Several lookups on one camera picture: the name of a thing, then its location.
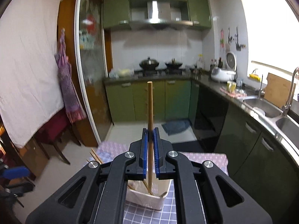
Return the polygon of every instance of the chair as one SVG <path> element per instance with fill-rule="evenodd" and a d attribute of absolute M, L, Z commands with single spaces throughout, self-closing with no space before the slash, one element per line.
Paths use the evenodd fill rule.
<path fill-rule="evenodd" d="M 61 150 L 59 149 L 57 145 L 58 142 L 61 141 L 61 136 L 63 133 L 69 129 L 71 135 L 75 139 L 75 143 L 79 146 L 81 146 L 80 141 L 76 137 L 76 135 L 73 132 L 72 124 L 70 123 L 65 108 L 57 112 L 47 123 L 45 123 L 34 135 L 34 139 L 36 140 L 37 144 L 45 154 L 45 156 L 50 159 L 48 153 L 46 152 L 46 149 L 42 144 L 49 144 L 54 146 L 58 154 L 61 156 L 63 161 L 70 165 L 70 162 L 67 160 L 67 158 L 63 155 Z"/>

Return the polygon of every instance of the white tile backsplash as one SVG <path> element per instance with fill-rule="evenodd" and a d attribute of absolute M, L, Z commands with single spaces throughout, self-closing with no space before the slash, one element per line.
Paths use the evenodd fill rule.
<path fill-rule="evenodd" d="M 193 65 L 202 53 L 201 31 L 197 30 L 122 30 L 111 32 L 113 68 L 141 69 L 140 61 L 150 56 L 157 59 L 159 68 L 175 58 Z"/>

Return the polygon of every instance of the rice cooker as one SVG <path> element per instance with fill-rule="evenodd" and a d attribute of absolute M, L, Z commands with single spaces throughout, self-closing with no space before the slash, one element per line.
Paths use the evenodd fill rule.
<path fill-rule="evenodd" d="M 236 76 L 236 56 L 232 52 L 227 52 L 225 57 L 226 69 L 214 67 L 211 72 L 211 79 L 216 82 L 233 81 Z"/>

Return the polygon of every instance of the white cloth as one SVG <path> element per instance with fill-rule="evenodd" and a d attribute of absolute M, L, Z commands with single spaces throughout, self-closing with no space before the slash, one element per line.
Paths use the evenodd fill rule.
<path fill-rule="evenodd" d="M 19 148 L 64 105 L 54 58 L 59 3 L 12 0 L 0 19 L 0 114 Z"/>

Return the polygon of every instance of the stainless steel sink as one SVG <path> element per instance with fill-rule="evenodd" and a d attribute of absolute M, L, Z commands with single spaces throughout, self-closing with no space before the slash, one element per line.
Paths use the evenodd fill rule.
<path fill-rule="evenodd" d="M 299 126 L 288 117 L 276 121 L 277 127 L 297 146 L 299 142 Z"/>
<path fill-rule="evenodd" d="M 271 104 L 265 99 L 259 99 L 256 96 L 247 97 L 243 99 L 243 102 L 249 106 L 260 108 L 265 112 L 265 116 L 268 118 L 275 118 L 282 114 L 282 110 Z"/>

